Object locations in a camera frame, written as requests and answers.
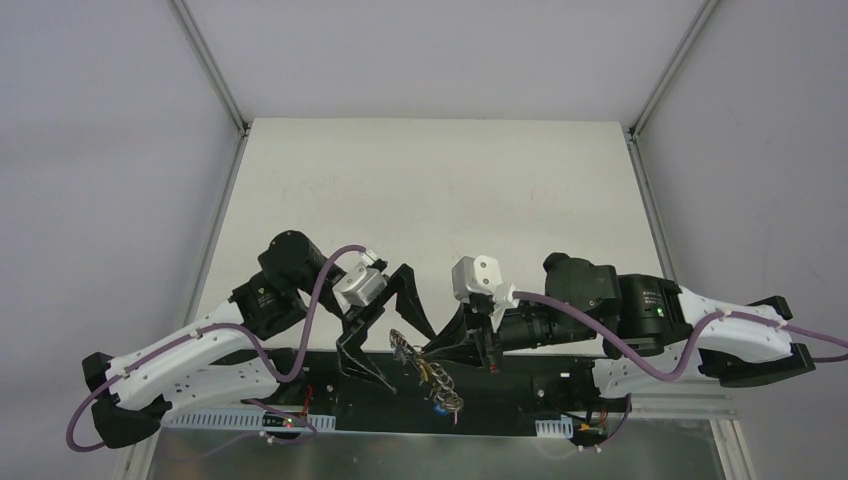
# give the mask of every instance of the wire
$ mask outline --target wire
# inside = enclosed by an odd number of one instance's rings
[[[259,359],[265,365],[265,368],[268,369],[268,372],[280,383],[288,383],[292,381],[297,375],[300,373],[300,369],[303,366],[303,360],[306,357],[306,348],[309,344],[309,335],[312,331],[312,322],[315,318],[315,312],[318,310],[318,297],[321,294],[321,289],[324,286],[324,281],[327,279],[327,275],[330,273],[330,269],[335,265],[336,260],[339,259],[342,255],[348,252],[365,252],[365,247],[361,245],[348,245],[336,250],[324,265],[321,267],[321,270],[318,272],[318,277],[315,281],[315,286],[312,289],[312,294],[309,299],[309,308],[306,311],[306,318],[303,323],[303,334],[300,338],[300,347],[298,348],[297,355],[295,355],[294,365],[292,365],[292,369],[287,374],[280,373],[271,360],[268,358],[268,354],[265,353],[265,350],[262,348],[262,344],[259,339],[254,335],[250,330],[245,328],[242,325],[236,323],[217,323],[214,325],[209,325],[206,327],[201,327],[197,329],[197,333],[199,335],[205,335],[207,333],[212,333],[218,330],[236,330],[244,334],[247,339],[250,341],[253,348],[256,350],[257,355],[259,355]],[[139,358],[135,362],[131,363],[125,368],[125,372],[130,374],[131,372],[138,370],[140,367],[150,362],[154,358],[162,355],[163,353],[182,345],[188,341],[193,340],[195,337],[192,337],[191,334],[183,335],[182,337],[176,338],[165,345],[153,350],[147,355]],[[85,412],[85,409],[94,402],[100,394],[107,391],[112,385],[118,383],[122,377],[120,375],[114,375],[111,378],[106,379],[99,387],[94,389],[85,400],[80,403],[80,405],[76,408],[73,415],[71,415],[71,420],[68,422],[68,428],[65,430],[65,443],[67,443],[68,448],[75,452],[93,452],[100,448],[106,446],[104,442],[99,442],[94,445],[80,445],[76,443],[74,440],[74,430],[76,430],[77,423],[79,422],[80,417]]]
[[[259,435],[257,435],[257,432],[242,433],[241,435],[238,435],[237,437],[231,438],[231,439],[227,440],[226,442],[222,443],[221,445],[218,445],[215,448],[207,450],[207,451],[201,453],[200,455],[195,455],[193,457],[188,457],[188,458],[175,458],[175,457],[171,457],[171,456],[168,456],[168,455],[164,455],[163,458],[165,460],[169,461],[169,462],[191,463],[191,462],[196,462],[198,460],[203,460],[204,458],[207,458],[207,457],[211,457],[212,455],[215,455],[216,453],[221,452],[221,451],[223,451],[223,450],[225,450],[225,449],[227,449],[227,448],[235,445],[236,443],[239,443],[242,440],[247,439],[247,438],[256,438],[258,436],[260,438],[265,438],[266,441],[269,444],[270,443],[293,444],[293,443],[308,442],[309,440],[312,440],[315,437],[315,435],[318,434],[318,429],[316,429],[314,425],[312,425],[311,423],[309,423],[305,420],[302,420],[301,418],[299,418],[296,415],[291,415],[291,414],[283,412],[281,410],[277,410],[276,408],[268,406],[268,405],[260,402],[259,400],[246,400],[246,402],[250,403],[252,405],[256,405],[257,407],[265,410],[266,412],[273,413],[274,415],[279,415],[280,417],[285,418],[286,420],[290,420],[291,423],[295,423],[295,424],[297,424],[297,425],[299,425],[303,428],[306,428],[306,429],[310,430],[312,433],[310,435],[304,435],[303,433],[301,433],[300,435],[298,435],[297,437],[292,438],[292,439],[278,438],[278,437],[275,437],[275,436],[267,433],[265,430],[261,430],[259,432]]]
[[[589,448],[594,448],[596,453],[601,453],[601,450],[602,450],[601,447],[606,447],[607,445],[609,445],[609,442],[611,442],[613,438],[617,437],[621,433],[621,429],[624,427],[624,424],[627,422],[627,419],[630,418],[630,411],[633,409],[633,404],[630,401],[630,394],[628,393],[627,395],[624,396],[624,398],[627,401],[627,403],[624,407],[624,416],[621,417],[621,421],[618,422],[618,425],[616,425],[615,430],[610,434],[609,437],[606,438],[606,440],[602,441],[601,443],[598,443],[597,445],[593,445],[592,447],[589,447]],[[544,456],[545,458],[547,458],[549,460],[565,460],[566,458],[569,458],[573,455],[585,452],[586,448],[585,447],[584,448],[578,447],[576,450],[572,450],[572,451],[566,453],[565,455],[562,455],[562,456],[559,456],[559,457],[553,456],[553,455],[549,454],[548,452],[545,452],[538,445],[536,445],[536,451],[541,453],[542,456]]]
[[[306,386],[306,394],[303,397],[303,410],[300,411],[300,416],[309,413],[309,401],[312,400],[312,385]]]
[[[514,298],[518,300],[526,300],[536,303],[541,303],[543,305],[547,305],[551,308],[555,308],[566,315],[571,316],[575,320],[580,323],[586,325],[591,328],[602,337],[606,338],[615,348],[617,348],[622,355],[630,359],[633,363],[636,364],[639,368],[645,371],[648,375],[660,380],[662,382],[673,382],[680,378],[683,375],[683,372],[686,370],[686,365],[689,363],[689,358],[695,351],[695,344],[698,341],[698,337],[701,336],[701,333],[704,331],[707,326],[720,319],[725,317],[734,317],[740,318],[743,320],[749,320],[755,323],[759,323],[761,325],[766,325],[769,327],[780,326],[780,322],[776,320],[771,320],[765,317],[761,317],[759,315],[753,315],[746,312],[737,312],[731,311],[729,313],[725,313],[722,311],[715,311],[713,313],[707,314],[704,316],[698,323],[695,325],[695,328],[692,330],[692,334],[689,336],[689,340],[686,341],[686,345],[683,347],[683,352],[680,354],[680,361],[677,366],[670,372],[663,372],[655,368],[653,365],[648,363],[641,355],[636,353],[635,350],[630,348],[624,340],[618,337],[615,333],[613,333],[610,329],[603,326],[600,322],[590,317],[589,315],[583,313],[579,309],[565,303],[561,302],[557,299],[547,297],[545,295],[540,295],[538,293],[532,292],[515,292]],[[784,330],[795,332],[799,335],[804,335],[810,338],[815,338],[817,340],[822,340],[825,342],[830,342],[835,345],[842,346],[844,348],[848,348],[848,341],[841,340],[835,337],[831,337],[830,335],[824,335],[821,333],[812,332],[810,330],[806,330],[800,327],[796,327],[794,325],[785,325],[783,326]],[[819,363],[832,363],[843,361],[843,357],[848,357],[848,354],[839,356],[839,357],[824,357],[824,358],[814,358],[813,360]]]

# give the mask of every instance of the black joint actuator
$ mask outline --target black joint actuator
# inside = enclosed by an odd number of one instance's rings
[[[306,235],[295,230],[277,235],[268,250],[259,255],[262,273],[280,292],[295,288],[311,292],[326,261],[321,250]],[[333,266],[327,280],[332,285],[343,276],[344,271]]]

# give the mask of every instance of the connector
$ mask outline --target connector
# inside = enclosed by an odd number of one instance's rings
[[[371,250],[370,248],[368,250],[365,250],[365,252],[360,253],[359,258],[362,259],[362,263],[364,263],[367,267],[374,265],[375,263],[377,263],[377,261],[380,260],[380,256],[377,255],[374,250]]]

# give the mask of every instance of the white bracket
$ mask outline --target white bracket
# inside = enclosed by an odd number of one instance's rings
[[[574,436],[574,426],[571,419],[563,415],[559,420],[536,420],[536,437],[538,438],[571,438]]]

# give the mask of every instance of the white cable tie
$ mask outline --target white cable tie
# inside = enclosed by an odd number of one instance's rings
[[[130,378],[130,374],[124,367],[118,367],[115,369],[115,375],[120,375],[121,378]]]
[[[359,258],[362,259],[362,263],[364,263],[367,267],[374,265],[375,263],[377,263],[378,260],[380,260],[380,256],[377,255],[374,250],[371,250],[370,248],[360,253]]]

